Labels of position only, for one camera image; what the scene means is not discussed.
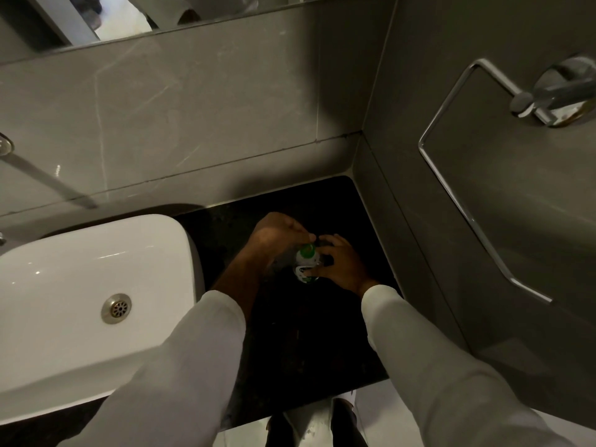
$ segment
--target bottle label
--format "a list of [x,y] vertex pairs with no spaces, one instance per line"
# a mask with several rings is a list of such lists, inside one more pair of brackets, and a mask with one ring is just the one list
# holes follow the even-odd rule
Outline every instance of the bottle label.
[[304,276],[304,271],[310,270],[311,268],[315,268],[315,267],[308,266],[308,265],[297,266],[296,268],[294,268],[294,274],[298,277],[298,280],[300,282],[303,282],[305,284],[310,284],[311,282],[315,282],[318,279],[318,277],[315,277],[315,276]]

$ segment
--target green bottle cap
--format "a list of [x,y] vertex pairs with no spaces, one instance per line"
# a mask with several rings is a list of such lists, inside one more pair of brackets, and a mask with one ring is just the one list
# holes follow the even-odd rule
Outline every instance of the green bottle cap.
[[300,255],[305,259],[310,259],[311,257],[314,257],[315,245],[313,245],[312,243],[303,245],[302,248],[300,248]]

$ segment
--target mirror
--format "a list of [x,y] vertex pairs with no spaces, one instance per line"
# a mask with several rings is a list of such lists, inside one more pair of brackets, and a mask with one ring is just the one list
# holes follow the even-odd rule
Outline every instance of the mirror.
[[312,0],[0,0],[0,64]]

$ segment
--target person's left hand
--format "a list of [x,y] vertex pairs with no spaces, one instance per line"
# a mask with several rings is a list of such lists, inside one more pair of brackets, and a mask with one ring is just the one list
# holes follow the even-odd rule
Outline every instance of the person's left hand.
[[255,226],[255,230],[244,247],[245,252],[261,257],[269,265],[288,248],[312,243],[317,236],[308,231],[294,218],[272,211]]

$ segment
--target bottle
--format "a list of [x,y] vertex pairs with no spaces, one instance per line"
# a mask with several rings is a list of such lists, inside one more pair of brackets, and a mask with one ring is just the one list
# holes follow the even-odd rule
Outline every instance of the bottle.
[[315,249],[315,245],[308,243],[302,245],[300,250],[296,253],[296,262],[294,263],[294,274],[298,277],[300,282],[305,284],[312,284],[318,278],[313,276],[304,276],[304,271],[310,268],[315,268],[321,264],[319,253]]

